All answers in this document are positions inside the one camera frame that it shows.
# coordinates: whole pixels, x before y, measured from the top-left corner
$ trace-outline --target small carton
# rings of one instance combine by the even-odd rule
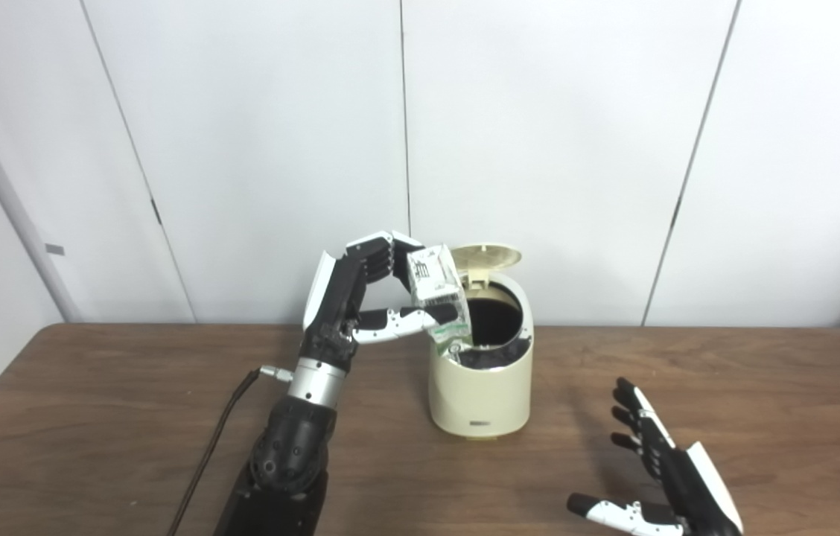
[[[439,356],[459,362],[458,353],[474,343],[470,325],[470,306],[454,257],[446,245],[433,246],[407,255],[410,269],[410,296],[417,307],[453,303],[457,319],[427,330]]]

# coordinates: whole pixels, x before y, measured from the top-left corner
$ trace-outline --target black cable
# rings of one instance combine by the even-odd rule
[[[218,424],[215,427],[214,433],[211,434],[209,446],[205,449],[205,454],[202,455],[202,461],[199,462],[198,468],[195,468],[195,474],[191,477],[191,482],[188,483],[188,489],[185,489],[185,496],[182,497],[182,503],[179,505],[178,512],[175,512],[175,519],[172,521],[172,526],[168,529],[168,536],[175,536],[175,531],[179,528],[179,523],[182,522],[182,516],[185,515],[185,510],[188,509],[188,501],[191,501],[191,496],[195,493],[195,488],[198,486],[199,479],[202,479],[202,472],[205,472],[206,465],[209,464],[211,455],[215,451],[215,445],[218,444],[218,438],[222,437],[222,430],[225,429],[225,423],[229,420],[229,413],[232,413],[232,408],[237,403],[238,399],[247,391],[247,388],[258,379],[260,371],[254,369],[247,373],[242,383],[232,393],[232,399],[225,406],[225,411],[222,411],[222,416],[218,418]]]

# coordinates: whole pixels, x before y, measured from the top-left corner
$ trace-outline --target trash can lid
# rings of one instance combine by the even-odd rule
[[[515,247],[505,244],[482,243],[450,248],[457,270],[479,272],[502,270],[517,264],[523,254]]]

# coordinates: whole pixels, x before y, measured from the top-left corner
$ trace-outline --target prosthetic hand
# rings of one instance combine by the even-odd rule
[[[728,489],[700,442],[682,450],[675,446],[645,395],[620,377],[614,390],[622,407],[611,413],[634,435],[611,435],[618,447],[638,454],[645,470],[665,490],[671,506],[615,503],[573,493],[567,508],[613,529],[637,536],[741,536],[741,519]]]
[[[360,311],[366,285],[388,275],[409,289],[407,253],[423,245],[399,233],[351,242],[327,253],[311,285],[297,367],[260,372],[288,383],[232,489],[216,536],[311,536],[328,485],[328,441],[335,407],[359,344],[385,342],[451,322],[451,304]]]

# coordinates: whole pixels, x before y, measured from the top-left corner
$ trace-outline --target black robotic forearm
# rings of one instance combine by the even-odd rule
[[[407,282],[406,256],[423,246],[378,233],[324,254],[305,308],[295,370],[262,367],[288,381],[232,489],[216,536],[311,536],[325,499],[335,407],[360,342],[383,342],[456,319],[453,305],[360,312],[366,285],[387,275]]]

